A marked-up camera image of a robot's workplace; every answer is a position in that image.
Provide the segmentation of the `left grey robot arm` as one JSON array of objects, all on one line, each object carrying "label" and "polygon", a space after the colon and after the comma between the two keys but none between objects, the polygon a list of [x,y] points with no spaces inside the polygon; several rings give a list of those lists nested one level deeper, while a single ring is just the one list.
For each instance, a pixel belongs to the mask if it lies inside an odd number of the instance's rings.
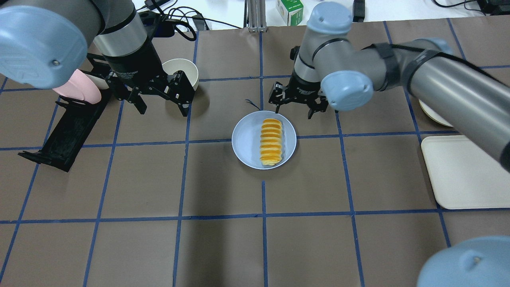
[{"label": "left grey robot arm", "polygon": [[130,0],[6,0],[1,5],[1,73],[39,89],[64,85],[94,44],[109,65],[117,100],[144,114],[141,95],[175,103],[188,116],[195,89],[184,71],[163,69]]}]

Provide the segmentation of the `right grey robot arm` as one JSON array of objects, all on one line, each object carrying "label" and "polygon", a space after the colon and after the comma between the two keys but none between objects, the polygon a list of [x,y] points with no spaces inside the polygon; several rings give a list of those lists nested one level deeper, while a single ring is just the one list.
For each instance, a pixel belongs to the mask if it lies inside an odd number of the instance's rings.
[{"label": "right grey robot arm", "polygon": [[301,103],[308,117],[350,111],[376,91],[401,86],[428,105],[479,148],[509,169],[510,92],[508,85],[451,54],[439,38],[403,44],[375,43],[356,50],[347,35],[352,14],[337,2],[317,4],[307,22],[288,85],[275,83],[269,103]]}]

